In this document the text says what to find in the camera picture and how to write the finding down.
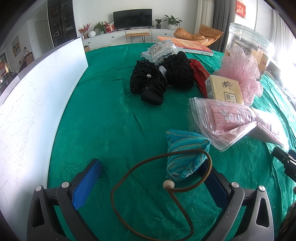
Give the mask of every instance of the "cardboard box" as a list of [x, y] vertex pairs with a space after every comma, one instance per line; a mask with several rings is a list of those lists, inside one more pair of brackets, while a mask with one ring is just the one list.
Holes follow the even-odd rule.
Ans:
[[89, 45], [84, 46], [84, 52], [86, 53], [88, 51], [90, 51]]
[[208, 99], [244, 104], [238, 81], [210, 75], [206, 81]]
[[252, 50], [252, 55], [256, 58], [260, 75], [263, 75], [269, 64], [268, 56], [261, 51]]

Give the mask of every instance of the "clear plastic bag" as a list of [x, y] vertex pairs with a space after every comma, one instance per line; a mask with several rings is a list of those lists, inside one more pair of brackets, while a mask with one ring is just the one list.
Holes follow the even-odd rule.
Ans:
[[274, 114], [242, 104], [190, 98], [188, 123], [190, 131], [205, 135], [220, 151], [245, 135], [289, 148], [283, 126]]
[[162, 42], [158, 42], [147, 49], [151, 54], [151, 62], [159, 64], [163, 62], [163, 58], [177, 54], [182, 48], [177, 47], [172, 40], [167, 39]]

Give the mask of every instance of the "black fabric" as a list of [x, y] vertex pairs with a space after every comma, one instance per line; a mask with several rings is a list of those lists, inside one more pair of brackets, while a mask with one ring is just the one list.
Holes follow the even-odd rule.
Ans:
[[141, 100], [161, 105], [163, 103], [163, 93], [166, 91], [166, 80], [162, 74], [153, 77], [152, 81], [143, 88]]
[[223, 32], [223, 35], [209, 46], [211, 50], [224, 52], [227, 44], [229, 26], [234, 22], [235, 17], [235, 0], [215, 1], [213, 28]]
[[130, 81], [130, 89], [133, 94], [141, 94], [143, 87], [152, 81], [152, 78], [156, 78], [158, 74], [161, 74], [159, 69], [154, 63], [149, 60], [137, 60], [137, 64], [133, 69]]
[[194, 85], [193, 69], [184, 52], [169, 55], [161, 64], [166, 69], [166, 79], [159, 66], [148, 60], [137, 60], [130, 81], [133, 94], [141, 94], [141, 100], [161, 105], [166, 85], [176, 88], [191, 88]]
[[160, 65], [167, 70], [166, 79], [169, 85], [180, 89], [193, 87], [194, 76], [190, 62], [186, 54], [181, 51], [178, 54], [172, 54], [164, 58]]

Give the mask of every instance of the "green tablecloth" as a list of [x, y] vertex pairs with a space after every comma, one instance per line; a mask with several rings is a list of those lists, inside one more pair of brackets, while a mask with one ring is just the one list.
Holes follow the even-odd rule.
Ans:
[[[48, 187], [70, 181], [89, 161], [98, 158], [103, 171], [80, 214], [101, 240], [143, 240], [127, 230], [118, 220], [110, 203], [110, 191], [136, 163], [167, 152], [165, 132], [187, 130], [188, 99], [201, 96], [194, 86], [190, 90], [168, 88], [161, 106], [142, 102], [130, 93], [129, 81], [140, 53], [151, 44], [128, 44], [106, 47], [86, 53], [88, 69], [76, 86], [62, 116], [54, 141], [49, 166]], [[213, 57], [187, 54], [199, 60], [212, 74], [219, 68], [222, 53]], [[296, 144], [296, 112], [281, 90], [264, 76], [264, 93], [255, 98], [253, 107], [274, 112], [283, 123], [290, 148]], [[242, 138], [225, 152], [210, 149], [214, 167], [232, 182], [244, 188], [264, 185], [277, 234], [288, 206], [295, 196], [294, 183], [284, 175], [283, 165], [272, 158], [275, 145]], [[193, 174], [177, 186], [197, 180]], [[185, 218], [162, 188], [166, 179], [166, 160], [146, 164], [115, 192], [115, 205], [135, 230], [159, 239], [180, 239], [190, 229]], [[221, 212], [204, 184], [186, 193], [176, 194], [189, 213], [195, 227], [190, 240], [200, 240]], [[65, 220], [58, 216], [67, 236], [74, 240]], [[239, 225], [240, 212], [228, 239]]]

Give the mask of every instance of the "book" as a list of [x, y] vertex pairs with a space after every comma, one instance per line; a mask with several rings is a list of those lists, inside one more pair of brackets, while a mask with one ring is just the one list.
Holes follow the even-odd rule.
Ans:
[[170, 39], [172, 42], [184, 49], [184, 52], [186, 53], [197, 53], [197, 54], [203, 54], [203, 55], [208, 55], [208, 56], [213, 56], [214, 52], [207, 48], [206, 46], [203, 46], [202, 44], [195, 42], [195, 41], [190, 41], [190, 40], [185, 40], [185, 39], [176, 39], [176, 38], [169, 38], [169, 37], [159, 37], [157, 38], [160, 41]]

